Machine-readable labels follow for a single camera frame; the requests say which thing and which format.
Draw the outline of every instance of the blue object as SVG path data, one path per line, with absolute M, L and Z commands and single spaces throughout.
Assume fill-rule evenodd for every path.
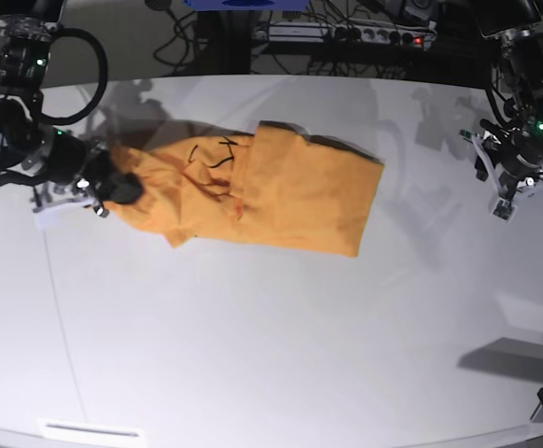
M 185 5 L 196 11 L 304 11 L 308 3 L 309 0 L 185 0 Z

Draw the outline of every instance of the white tabletop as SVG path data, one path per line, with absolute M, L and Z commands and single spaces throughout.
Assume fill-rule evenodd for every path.
M 85 101 L 83 89 L 46 92 L 52 115 Z M 491 115 L 481 91 L 188 77 L 112 84 L 102 109 L 74 129 L 154 147 L 272 120 L 374 154 L 385 171 L 360 256 L 206 240 L 172 250 L 75 210 L 46 232 L 46 258 L 26 189 L 6 187 L 0 426 L 86 419 L 141 427 L 156 448 L 397 447 L 503 431 L 498 444 L 543 431 L 525 426 L 541 384 L 465 367 L 502 338 L 543 343 L 543 194 L 509 224 L 488 214 L 491 187 L 457 137 Z M 13 294 L 24 281 L 35 291 Z

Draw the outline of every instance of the orange cloth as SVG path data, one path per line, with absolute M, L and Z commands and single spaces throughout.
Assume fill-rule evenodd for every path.
M 383 166 L 260 126 L 255 136 L 196 137 L 150 152 L 118 147 L 139 177 L 132 205 L 107 203 L 177 247 L 199 236 L 356 257 Z

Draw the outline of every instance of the power strip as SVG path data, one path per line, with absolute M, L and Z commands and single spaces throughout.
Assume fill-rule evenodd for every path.
M 278 21 L 266 30 L 255 31 L 255 40 L 270 42 L 324 42 L 328 37 L 337 41 L 366 44 L 401 46 L 427 51 L 435 40 L 435 34 L 425 31 L 351 24 L 341 25 Z

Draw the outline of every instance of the white table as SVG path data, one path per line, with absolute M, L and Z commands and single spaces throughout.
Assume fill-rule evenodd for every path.
M 51 115 L 86 101 L 77 88 L 46 94 Z M 35 261 L 2 258 L 43 288 L 18 297 L 17 313 L 41 320 L 35 331 L 53 339 L 49 357 L 26 350 L 42 368 L 60 369 L 60 383 L 46 390 L 61 395 L 24 415 L 141 427 L 156 448 L 397 447 L 487 434 L 471 439 L 477 447 L 543 431 L 524 426 L 539 384 L 459 367 L 500 338 L 543 343 L 543 194 L 510 224 L 488 214 L 491 187 L 475 179 L 457 137 L 490 116 L 482 92 L 189 77 L 113 84 L 102 106 L 111 133 L 159 128 L 142 133 L 147 147 L 209 126 L 254 132 L 274 120 L 371 152 L 385 171 L 357 259 L 206 240 L 172 250 L 116 217 L 67 213 L 46 238 L 79 399 L 26 190 L 0 191 L 0 234 L 10 244 L 0 239 L 0 250 L 15 254 L 23 236 Z M 0 284 L 0 300 L 10 284 Z M 25 352 L 0 309 L 0 348 L 11 338 L 1 371 Z M 17 363 L 29 390 L 40 383 L 29 373 L 36 368 Z M 0 388 L 3 381 L 24 387 L 5 378 Z M 6 403 L 0 398 L 0 415 L 12 418 L 0 425 L 33 432 Z

